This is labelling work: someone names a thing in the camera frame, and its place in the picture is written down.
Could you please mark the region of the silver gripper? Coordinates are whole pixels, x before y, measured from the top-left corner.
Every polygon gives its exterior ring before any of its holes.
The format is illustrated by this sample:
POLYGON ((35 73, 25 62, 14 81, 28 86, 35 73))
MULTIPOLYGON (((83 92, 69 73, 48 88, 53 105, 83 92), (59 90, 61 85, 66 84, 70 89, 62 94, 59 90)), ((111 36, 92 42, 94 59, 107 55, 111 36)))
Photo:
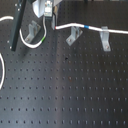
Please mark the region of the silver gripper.
POLYGON ((35 15, 40 18, 44 16, 45 22, 51 22, 51 27, 55 30, 57 24, 57 16, 53 13, 53 7, 59 4, 62 0, 36 0, 32 3, 35 15))

